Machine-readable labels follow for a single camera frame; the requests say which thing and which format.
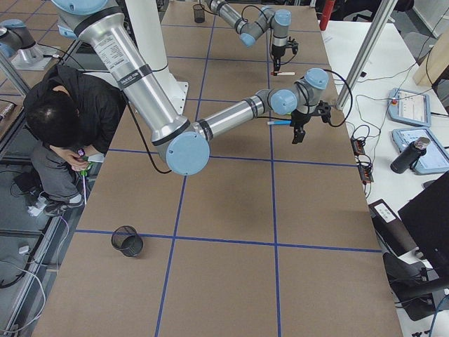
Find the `red tube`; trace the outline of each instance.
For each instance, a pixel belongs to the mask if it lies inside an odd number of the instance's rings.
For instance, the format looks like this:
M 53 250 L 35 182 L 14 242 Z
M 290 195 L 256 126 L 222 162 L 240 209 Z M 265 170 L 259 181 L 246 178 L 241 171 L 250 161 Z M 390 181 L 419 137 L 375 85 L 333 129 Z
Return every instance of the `red tube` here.
M 334 9 L 335 0 L 326 0 L 326 4 L 324 5 L 323 15 L 321 16 L 320 21 L 320 29 L 321 31 L 326 30 L 328 26 L 328 22 L 330 19 L 330 15 L 332 14 L 332 10 Z

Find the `gray pants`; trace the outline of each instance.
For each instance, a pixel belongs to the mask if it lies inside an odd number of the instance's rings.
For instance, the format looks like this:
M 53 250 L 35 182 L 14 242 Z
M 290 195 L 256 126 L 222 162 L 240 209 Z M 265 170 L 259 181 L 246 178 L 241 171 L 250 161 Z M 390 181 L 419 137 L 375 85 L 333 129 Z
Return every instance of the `gray pants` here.
M 69 164 L 44 147 L 42 142 L 34 147 L 31 161 L 41 177 L 43 190 L 51 199 L 68 202 L 79 193 L 74 184 L 76 175 L 71 172 Z

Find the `black bottle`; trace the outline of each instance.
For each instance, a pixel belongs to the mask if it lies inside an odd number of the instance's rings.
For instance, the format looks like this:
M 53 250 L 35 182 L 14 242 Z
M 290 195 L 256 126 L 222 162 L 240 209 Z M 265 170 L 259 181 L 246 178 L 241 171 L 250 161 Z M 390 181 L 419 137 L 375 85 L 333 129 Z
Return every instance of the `black bottle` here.
M 429 144 L 430 139 L 419 137 L 401 152 L 401 154 L 391 163 L 390 168 L 396 173 L 404 173 L 406 169 L 412 169 L 417 160 L 426 154 L 426 147 Z

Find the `black jacket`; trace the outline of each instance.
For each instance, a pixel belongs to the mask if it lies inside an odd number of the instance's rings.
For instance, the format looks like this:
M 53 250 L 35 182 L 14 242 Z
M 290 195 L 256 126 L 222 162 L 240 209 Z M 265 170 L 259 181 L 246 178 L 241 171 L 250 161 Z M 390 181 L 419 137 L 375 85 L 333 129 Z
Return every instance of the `black jacket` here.
M 23 102 L 25 114 L 39 97 L 56 86 L 64 86 L 78 107 L 80 145 L 92 144 L 98 151 L 106 153 L 126 106 L 120 90 L 74 68 L 55 65 L 27 94 Z

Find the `white table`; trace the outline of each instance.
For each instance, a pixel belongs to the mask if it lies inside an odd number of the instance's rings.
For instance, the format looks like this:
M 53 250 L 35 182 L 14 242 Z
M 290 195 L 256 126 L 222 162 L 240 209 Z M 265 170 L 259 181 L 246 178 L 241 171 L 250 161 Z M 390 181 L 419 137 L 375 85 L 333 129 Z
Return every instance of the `white table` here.
M 370 23 L 366 22 L 331 21 L 328 24 L 327 30 L 322 33 L 330 65 L 334 71 L 343 77 L 348 75 L 369 26 Z M 414 63 L 415 59 L 403 42 L 401 35 L 393 24 L 387 24 L 363 69 L 367 75 L 365 78 L 361 78 L 360 81 L 391 77 L 408 69 Z M 414 65 L 410 73 L 403 72 L 390 79 L 378 79 L 376 81 L 357 83 L 353 90 L 354 107 L 348 121 L 355 126 L 365 124 L 359 116 L 355 103 L 355 97 L 357 95 L 366 95 L 371 98 L 387 98 L 390 90 L 399 86 L 417 92 L 423 92 L 429 89 L 429 87 L 417 86 L 413 81 L 413 74 L 417 68 L 418 66 Z M 336 81 L 336 83 L 340 84 L 337 85 L 337 88 L 340 90 L 342 88 L 341 81 Z M 431 98 L 431 111 L 446 114 L 436 94 L 432 90 L 427 91 L 427 93 Z M 397 212 L 403 205 L 407 204 L 408 200 L 422 191 L 422 183 L 437 179 L 441 174 L 419 176 L 411 170 L 407 170 L 402 174 L 394 173 L 389 168 L 389 165 L 397 158 L 398 150 L 391 138 L 391 130 L 408 128 L 409 126 L 392 121 L 388 116 L 384 120 L 387 109 L 386 100 L 371 100 L 359 97 L 358 102 L 360 103 L 360 111 L 363 119 L 376 126 L 381 126 L 384 121 L 379 143 L 375 149 L 373 172 L 375 182 L 371 184 L 372 190 L 368 197 L 368 203 L 370 204 L 378 199 L 383 199 L 393 211 Z M 349 101 L 344 106 L 344 113 L 346 114 L 348 110 Z M 352 126 L 348 125 L 349 134 L 352 134 L 353 129 Z M 432 116 L 430 129 L 443 146 L 449 145 L 449 118 Z M 366 128 L 363 128 L 356 136 L 365 136 L 366 130 Z M 370 132 L 372 136 L 377 135 L 377 130 L 373 127 L 371 127 Z M 366 153 L 371 159 L 374 157 L 373 148 L 376 142 L 376 139 L 370 138 L 365 146 Z M 410 255 L 406 254 L 402 259 L 411 262 L 413 258 Z M 422 335 L 424 336 L 424 331 L 430 327 L 432 316 L 414 322 L 410 320 L 404 310 L 398 309 L 397 311 L 404 336 L 410 337 L 416 332 L 423 332 Z M 448 332 L 449 312 L 440 312 L 436 320 L 433 336 L 448 336 Z

